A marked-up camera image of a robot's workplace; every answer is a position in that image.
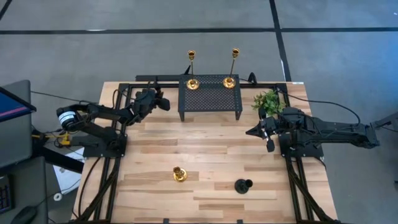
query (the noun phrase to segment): white paper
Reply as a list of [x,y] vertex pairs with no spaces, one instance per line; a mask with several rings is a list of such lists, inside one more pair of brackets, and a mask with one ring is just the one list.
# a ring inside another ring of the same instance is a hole
[[[66,156],[71,157],[73,159],[77,159],[80,162],[85,162],[83,156],[81,156],[81,155],[83,155],[83,151],[84,151],[84,147],[76,150],[75,152],[70,152],[70,153],[66,154]],[[75,190],[76,188],[79,187],[80,181],[78,181],[78,180],[80,180],[81,174],[70,171],[70,170],[66,170],[59,166],[53,166],[53,167],[54,167],[55,175],[57,176],[58,185],[60,186],[60,189],[62,190],[62,194],[67,194],[67,193],[71,192],[72,190]]]

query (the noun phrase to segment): wooden tabletop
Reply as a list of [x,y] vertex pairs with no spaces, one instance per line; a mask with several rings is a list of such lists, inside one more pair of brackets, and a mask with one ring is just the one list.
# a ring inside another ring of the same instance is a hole
[[[104,83],[100,104],[112,106],[112,94],[118,85]],[[287,87],[289,94],[307,98],[303,84],[287,83]],[[245,223],[295,222],[277,136],[273,137],[275,151],[268,153],[265,141],[245,134],[259,121],[257,111],[251,108],[253,96],[267,89],[241,89],[243,112],[239,121],[234,112],[200,112],[185,113],[185,122],[180,121],[177,111],[178,89],[162,90],[170,100],[170,111],[155,109],[142,123],[127,127],[128,145],[121,160],[112,222],[162,223],[163,218],[171,223],[236,223],[238,219]],[[307,102],[290,98],[290,105],[311,114]],[[111,125],[103,119],[96,123]],[[85,162],[82,180],[95,160]],[[88,179],[82,211],[98,192],[103,161],[97,163]],[[324,166],[313,158],[303,158],[303,163],[310,193],[326,214],[337,218]],[[174,181],[175,166],[187,170],[185,182]],[[238,179],[254,182],[248,193],[235,191]],[[302,216],[306,218],[303,197],[298,192]],[[108,193],[102,218],[107,204]]]

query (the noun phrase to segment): brass candle holder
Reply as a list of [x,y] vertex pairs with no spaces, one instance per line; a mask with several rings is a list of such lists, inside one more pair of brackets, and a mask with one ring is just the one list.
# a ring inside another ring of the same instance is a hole
[[233,48],[232,49],[232,66],[231,66],[231,72],[229,73],[229,77],[224,78],[223,80],[223,85],[225,88],[234,88],[236,85],[236,81],[234,78],[232,78],[232,72],[234,70],[234,64],[235,64],[235,59],[238,57],[240,53],[240,50],[238,48]]
[[174,167],[173,168],[173,177],[174,177],[174,180],[177,182],[184,182],[188,177],[187,171],[185,171],[185,169],[183,169],[183,168]]
[[187,81],[187,88],[190,90],[196,90],[197,88],[199,88],[199,81],[193,78],[193,59],[195,58],[195,54],[196,52],[194,50],[188,51],[188,58],[191,62],[191,79]]

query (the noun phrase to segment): green plant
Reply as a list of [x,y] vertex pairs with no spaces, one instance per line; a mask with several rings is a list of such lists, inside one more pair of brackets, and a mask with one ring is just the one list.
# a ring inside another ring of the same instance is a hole
[[278,96],[274,90],[260,93],[254,97],[254,105],[252,105],[254,110],[259,108],[264,108],[266,113],[270,116],[274,114],[281,113],[285,107],[284,103],[278,103]]

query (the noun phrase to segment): computer screen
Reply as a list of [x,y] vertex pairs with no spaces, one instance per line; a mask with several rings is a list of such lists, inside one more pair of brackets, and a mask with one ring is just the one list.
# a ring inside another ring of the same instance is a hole
[[0,122],[34,111],[36,107],[0,87]]

